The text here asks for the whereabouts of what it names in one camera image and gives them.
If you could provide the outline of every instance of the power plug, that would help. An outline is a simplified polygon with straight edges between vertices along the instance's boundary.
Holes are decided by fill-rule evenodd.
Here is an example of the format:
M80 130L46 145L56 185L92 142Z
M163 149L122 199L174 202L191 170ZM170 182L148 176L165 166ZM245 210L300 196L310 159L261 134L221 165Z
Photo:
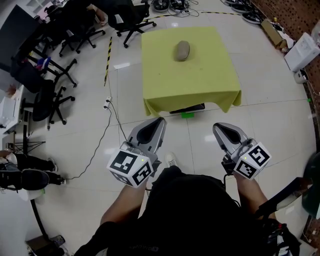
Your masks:
M111 98L110 96L106 98L106 100L105 100L105 102L104 102L104 105L103 105L103 108L104 108L105 110L109 108L111 99L112 99L112 98Z

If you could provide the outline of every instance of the yellow-green tablecloth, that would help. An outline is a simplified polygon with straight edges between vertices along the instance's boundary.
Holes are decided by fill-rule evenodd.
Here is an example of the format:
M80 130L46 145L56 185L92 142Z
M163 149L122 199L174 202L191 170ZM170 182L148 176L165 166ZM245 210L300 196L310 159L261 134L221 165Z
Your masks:
M186 61L175 61L175 46L188 41ZM201 103L216 103L223 112L241 104L237 73L213 26L161 29L142 34L145 112L158 116Z

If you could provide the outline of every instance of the black t-shirt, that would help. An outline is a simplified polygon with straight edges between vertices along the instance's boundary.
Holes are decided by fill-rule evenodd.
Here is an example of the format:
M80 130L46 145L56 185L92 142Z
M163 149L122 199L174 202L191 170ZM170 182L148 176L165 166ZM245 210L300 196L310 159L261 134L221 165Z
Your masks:
M185 175L151 191L139 219L102 224L75 256L106 248L107 256L261 255L258 241L249 216L215 179Z

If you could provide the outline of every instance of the floor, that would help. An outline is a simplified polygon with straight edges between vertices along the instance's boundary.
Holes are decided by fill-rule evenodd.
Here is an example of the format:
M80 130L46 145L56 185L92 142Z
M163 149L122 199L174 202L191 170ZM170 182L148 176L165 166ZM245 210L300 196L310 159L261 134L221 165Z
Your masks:
M195 10L233 12L218 0L199 0L198 5L192 4L191 7ZM150 10L151 17L158 15ZM242 88L242 105L232 107L228 113L223 113L213 103L206 104L205 111L197 112L190 119L161 113L167 121L167 128L158 151L159 159L164 161L165 153L171 151L185 173L222 179L225 173L221 166L224 154L215 140L212 126L216 122L226 122L239 126L248 136L261 141L271 153L271 161L256 178L268 198L295 177L303 175L306 161L316 150L309 103L303 86L295 83L282 54L274 49L263 31L257 25L246 23L241 16L229 14L200 13L198 17L169 16L154 21L157 27L150 26L146 31L215 26ZM64 66L74 57L78 60L71 69L78 87L73 88L67 79L61 80L61 84L67 87L64 95L73 95L76 100L63 106L66 125L57 121L50 131L44 122L32 125L31 140L46 141L45 146L39 147L34 154L52 156L60 172L69 178L84 171L108 125L109 111L103 109L108 96L112 96L126 135L140 122L150 118L145 116L142 96L141 35L134 34L128 42L129 48L125 49L122 43L126 33L117 37L112 28L106 26L104 30L106 35L94 40L95 49L85 45L80 54L66 51L62 58L58 56L59 47L53 52L52 58ZM111 36L109 73L104 86ZM101 216L123 187L106 169L109 157L123 140L112 111L110 126L87 171L67 185L49 185L45 196L36 200L49 235L63 235L66 246L73 253L91 238ZM157 175L164 166L161 164ZM234 178L227 180L226 187L233 198L239 198ZM301 201L297 200L277 212L277 217L279 221L288 223L291 232L300 236L308 214L302 209Z

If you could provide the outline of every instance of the black screen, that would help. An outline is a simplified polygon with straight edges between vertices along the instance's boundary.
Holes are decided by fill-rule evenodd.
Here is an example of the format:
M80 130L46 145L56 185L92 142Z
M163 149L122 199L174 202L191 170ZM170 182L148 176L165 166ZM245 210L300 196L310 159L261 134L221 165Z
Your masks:
M11 57L40 24L16 5L0 29L0 69L10 72Z

